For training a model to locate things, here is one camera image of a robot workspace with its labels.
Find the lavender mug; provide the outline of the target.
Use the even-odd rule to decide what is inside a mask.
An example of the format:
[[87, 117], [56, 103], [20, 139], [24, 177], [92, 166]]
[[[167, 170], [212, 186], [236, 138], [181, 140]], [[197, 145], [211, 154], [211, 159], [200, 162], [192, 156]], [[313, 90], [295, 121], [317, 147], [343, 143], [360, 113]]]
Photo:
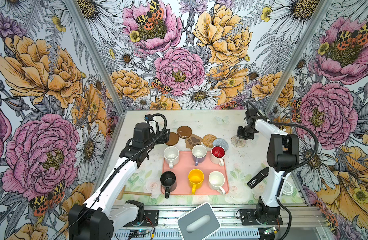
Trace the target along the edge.
[[192, 148], [192, 157], [195, 162], [195, 166], [198, 166], [204, 162], [207, 156], [207, 149], [202, 145], [196, 145]]

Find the light brown round wooden coaster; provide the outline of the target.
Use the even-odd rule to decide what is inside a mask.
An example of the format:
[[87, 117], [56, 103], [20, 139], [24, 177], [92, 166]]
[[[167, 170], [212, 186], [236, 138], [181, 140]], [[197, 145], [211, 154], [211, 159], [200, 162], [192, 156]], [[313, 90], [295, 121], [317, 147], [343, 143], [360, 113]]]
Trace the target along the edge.
[[166, 142], [167, 146], [174, 146], [179, 142], [179, 136], [174, 133], [174, 132], [170, 132], [169, 134], [169, 140]]

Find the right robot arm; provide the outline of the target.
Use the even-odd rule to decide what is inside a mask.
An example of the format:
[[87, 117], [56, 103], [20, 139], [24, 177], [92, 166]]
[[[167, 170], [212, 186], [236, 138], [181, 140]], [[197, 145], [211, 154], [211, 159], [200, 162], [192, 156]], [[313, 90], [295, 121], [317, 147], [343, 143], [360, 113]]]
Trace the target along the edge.
[[259, 224], [282, 224], [279, 201], [289, 170], [300, 162], [299, 143], [296, 135], [280, 130], [267, 120], [259, 118], [256, 110], [246, 111], [245, 127], [239, 126], [237, 137], [241, 140], [253, 140], [255, 134], [262, 133], [268, 140], [268, 167], [256, 174], [248, 183], [253, 189], [262, 180], [267, 180], [265, 190], [259, 197], [255, 210], [243, 214], [242, 223], [251, 225], [255, 220]]

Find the black handheld device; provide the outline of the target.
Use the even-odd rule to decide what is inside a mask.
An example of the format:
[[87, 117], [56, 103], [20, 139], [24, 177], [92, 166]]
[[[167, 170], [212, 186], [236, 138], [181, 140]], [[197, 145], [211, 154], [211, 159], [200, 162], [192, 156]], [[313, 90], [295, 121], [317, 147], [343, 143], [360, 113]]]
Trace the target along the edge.
[[265, 167], [262, 169], [259, 173], [257, 173], [249, 182], [247, 182], [247, 186], [250, 189], [253, 189], [255, 186], [257, 186], [262, 180], [264, 180], [270, 172], [269, 167]]

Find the white mug back left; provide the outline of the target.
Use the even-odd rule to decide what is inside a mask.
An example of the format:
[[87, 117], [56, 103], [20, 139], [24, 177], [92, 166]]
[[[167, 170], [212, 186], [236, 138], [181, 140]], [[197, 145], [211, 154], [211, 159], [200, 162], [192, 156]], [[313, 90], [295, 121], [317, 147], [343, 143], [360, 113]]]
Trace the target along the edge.
[[164, 150], [164, 159], [170, 169], [173, 169], [180, 161], [180, 151], [174, 146], [167, 147]]

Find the white mug front right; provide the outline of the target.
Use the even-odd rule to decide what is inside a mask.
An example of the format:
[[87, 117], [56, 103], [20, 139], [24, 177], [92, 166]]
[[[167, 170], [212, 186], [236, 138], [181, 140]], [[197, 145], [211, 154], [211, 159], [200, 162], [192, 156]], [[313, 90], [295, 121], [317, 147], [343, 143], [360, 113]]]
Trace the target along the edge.
[[209, 187], [212, 190], [217, 191], [221, 195], [226, 194], [226, 191], [223, 188], [225, 181], [226, 180], [225, 180], [224, 175], [219, 171], [213, 171], [209, 174], [209, 178], [208, 178]]

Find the dark brown round wooden coaster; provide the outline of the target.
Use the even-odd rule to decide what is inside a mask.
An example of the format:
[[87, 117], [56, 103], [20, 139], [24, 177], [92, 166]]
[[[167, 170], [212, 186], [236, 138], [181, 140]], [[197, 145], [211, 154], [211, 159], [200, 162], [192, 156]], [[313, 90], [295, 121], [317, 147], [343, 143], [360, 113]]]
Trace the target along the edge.
[[187, 139], [192, 135], [192, 129], [188, 126], [181, 126], [177, 129], [177, 135], [181, 139]]

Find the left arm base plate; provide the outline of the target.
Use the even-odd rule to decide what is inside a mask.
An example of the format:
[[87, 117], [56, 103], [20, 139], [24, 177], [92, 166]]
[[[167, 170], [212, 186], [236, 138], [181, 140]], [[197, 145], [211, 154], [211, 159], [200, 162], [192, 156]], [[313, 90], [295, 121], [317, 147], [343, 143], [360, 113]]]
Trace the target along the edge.
[[138, 218], [136, 219], [136, 222], [134, 223], [134, 226], [136, 227], [150, 227], [158, 226], [159, 222], [159, 210], [144, 210], [142, 213], [139, 214]]

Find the paw shaped wooden coaster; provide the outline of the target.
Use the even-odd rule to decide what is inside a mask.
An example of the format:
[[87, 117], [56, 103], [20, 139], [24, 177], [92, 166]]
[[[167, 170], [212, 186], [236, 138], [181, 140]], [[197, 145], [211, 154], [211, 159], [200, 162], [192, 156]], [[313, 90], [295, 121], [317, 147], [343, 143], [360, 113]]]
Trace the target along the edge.
[[192, 150], [193, 147], [202, 144], [202, 138], [197, 135], [190, 135], [185, 139], [186, 148]]

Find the light blue woven coaster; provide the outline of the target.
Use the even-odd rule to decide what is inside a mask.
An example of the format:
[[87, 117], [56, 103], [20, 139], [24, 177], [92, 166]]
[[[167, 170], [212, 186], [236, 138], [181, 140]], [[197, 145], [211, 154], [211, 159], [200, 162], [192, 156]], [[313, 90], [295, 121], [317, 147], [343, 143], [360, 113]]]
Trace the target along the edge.
[[225, 151], [229, 149], [229, 144], [226, 140], [217, 138], [213, 141], [213, 147], [222, 147]]

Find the woven rattan round coaster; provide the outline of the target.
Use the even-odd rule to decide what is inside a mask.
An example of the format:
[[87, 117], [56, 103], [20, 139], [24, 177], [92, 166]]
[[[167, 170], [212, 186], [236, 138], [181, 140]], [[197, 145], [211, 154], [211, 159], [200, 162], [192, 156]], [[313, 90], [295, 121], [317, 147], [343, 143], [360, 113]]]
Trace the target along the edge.
[[212, 148], [213, 147], [213, 142], [217, 139], [217, 137], [215, 135], [212, 134], [208, 134], [205, 135], [202, 138], [202, 142], [203, 144], [207, 147], [207, 148]]

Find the red inside white mug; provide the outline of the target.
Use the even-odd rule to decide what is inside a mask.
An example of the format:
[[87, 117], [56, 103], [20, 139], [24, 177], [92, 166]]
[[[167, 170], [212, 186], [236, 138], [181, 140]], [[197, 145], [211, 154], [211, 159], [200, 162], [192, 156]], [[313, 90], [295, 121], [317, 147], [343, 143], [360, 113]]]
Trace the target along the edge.
[[219, 166], [223, 167], [225, 165], [224, 158], [226, 156], [226, 151], [221, 146], [215, 146], [211, 150], [211, 162], [214, 164], [218, 164]]

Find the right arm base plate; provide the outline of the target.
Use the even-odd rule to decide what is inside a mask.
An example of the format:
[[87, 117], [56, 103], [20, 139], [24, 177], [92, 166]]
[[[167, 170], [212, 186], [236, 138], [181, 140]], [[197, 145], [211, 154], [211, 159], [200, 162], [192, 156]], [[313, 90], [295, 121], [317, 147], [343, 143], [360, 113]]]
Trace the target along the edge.
[[254, 225], [283, 225], [283, 219], [280, 215], [262, 215], [258, 219], [256, 218], [256, 210], [254, 209], [240, 209], [236, 213], [236, 218], [241, 220], [243, 226]]

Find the black mug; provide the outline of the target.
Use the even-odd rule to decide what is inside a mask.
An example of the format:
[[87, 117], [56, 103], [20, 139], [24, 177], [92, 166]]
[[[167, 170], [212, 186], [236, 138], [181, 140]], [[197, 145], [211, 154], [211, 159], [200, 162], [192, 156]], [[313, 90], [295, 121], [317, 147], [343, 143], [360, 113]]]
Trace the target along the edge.
[[176, 175], [171, 171], [164, 172], [161, 175], [160, 181], [163, 187], [165, 198], [168, 199], [170, 194], [177, 188]]

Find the small green circuit board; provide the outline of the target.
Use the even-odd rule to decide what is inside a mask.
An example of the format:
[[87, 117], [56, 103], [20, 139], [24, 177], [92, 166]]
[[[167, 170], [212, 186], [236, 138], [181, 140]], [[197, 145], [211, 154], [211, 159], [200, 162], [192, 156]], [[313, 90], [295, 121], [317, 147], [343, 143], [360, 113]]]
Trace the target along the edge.
[[134, 231], [130, 231], [129, 235], [128, 235], [128, 240], [132, 239], [132, 238], [144, 238], [147, 235], [147, 232], [144, 230], [134, 230]]

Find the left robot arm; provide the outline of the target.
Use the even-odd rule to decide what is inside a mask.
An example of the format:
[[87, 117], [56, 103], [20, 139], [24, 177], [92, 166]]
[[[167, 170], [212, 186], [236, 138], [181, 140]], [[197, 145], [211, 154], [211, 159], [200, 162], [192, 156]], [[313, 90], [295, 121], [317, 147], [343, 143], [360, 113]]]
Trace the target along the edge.
[[144, 205], [140, 202], [128, 201], [117, 211], [112, 211], [112, 207], [154, 146], [167, 143], [169, 136], [170, 129], [152, 127], [149, 120], [136, 124], [133, 137], [122, 149], [110, 175], [82, 205], [71, 208], [70, 240], [110, 240], [116, 230], [143, 218]]

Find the multicolour woven round coaster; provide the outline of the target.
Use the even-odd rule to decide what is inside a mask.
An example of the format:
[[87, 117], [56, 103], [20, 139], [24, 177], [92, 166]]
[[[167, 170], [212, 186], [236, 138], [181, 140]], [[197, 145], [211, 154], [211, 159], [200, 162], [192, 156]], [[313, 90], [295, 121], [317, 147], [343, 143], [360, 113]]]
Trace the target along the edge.
[[246, 140], [240, 139], [237, 136], [233, 136], [231, 138], [231, 144], [236, 148], [242, 148], [246, 145], [246, 143], [247, 143]]

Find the yellow mug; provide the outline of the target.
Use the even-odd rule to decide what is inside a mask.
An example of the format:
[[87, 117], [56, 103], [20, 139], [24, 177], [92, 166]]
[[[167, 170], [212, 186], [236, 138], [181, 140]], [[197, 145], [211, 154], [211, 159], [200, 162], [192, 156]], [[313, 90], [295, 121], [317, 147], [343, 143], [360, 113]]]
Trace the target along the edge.
[[193, 169], [189, 172], [188, 179], [192, 195], [195, 195], [196, 191], [202, 187], [204, 178], [205, 175], [200, 169]]

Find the pink rectangular tray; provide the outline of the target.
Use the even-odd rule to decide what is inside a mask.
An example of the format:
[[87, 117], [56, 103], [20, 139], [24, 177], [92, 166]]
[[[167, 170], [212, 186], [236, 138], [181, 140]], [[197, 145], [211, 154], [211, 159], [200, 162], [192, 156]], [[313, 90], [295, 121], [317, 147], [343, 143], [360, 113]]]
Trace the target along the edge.
[[[192, 194], [193, 184], [191, 180], [202, 182], [202, 185], [195, 190], [196, 195], [221, 195], [229, 192], [229, 182], [226, 167], [215, 164], [210, 159], [211, 153], [207, 152], [207, 156], [202, 163], [195, 165], [193, 154], [189, 151], [180, 152], [179, 162], [169, 168], [169, 164], [164, 161], [163, 173], [172, 172], [176, 176], [176, 188], [170, 195], [190, 196]], [[212, 172], [219, 172], [224, 176], [224, 184], [221, 190], [214, 190], [209, 183], [209, 176]]]

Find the right small circuit board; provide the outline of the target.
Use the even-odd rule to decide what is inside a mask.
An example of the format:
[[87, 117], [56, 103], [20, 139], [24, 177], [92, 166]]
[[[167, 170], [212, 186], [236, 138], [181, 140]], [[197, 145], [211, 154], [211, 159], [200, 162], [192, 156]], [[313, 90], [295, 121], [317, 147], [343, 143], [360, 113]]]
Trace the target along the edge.
[[263, 234], [264, 235], [271, 235], [271, 234], [276, 234], [278, 231], [277, 231], [277, 228], [276, 227], [271, 227], [271, 228], [268, 228], [266, 229]]

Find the white grey box device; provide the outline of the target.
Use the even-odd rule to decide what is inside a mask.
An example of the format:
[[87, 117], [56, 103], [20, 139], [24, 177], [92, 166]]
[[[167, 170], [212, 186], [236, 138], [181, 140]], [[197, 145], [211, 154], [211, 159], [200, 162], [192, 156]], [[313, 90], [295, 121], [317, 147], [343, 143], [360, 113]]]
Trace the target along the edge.
[[179, 217], [177, 225], [183, 240], [205, 240], [221, 228], [221, 224], [208, 202]]

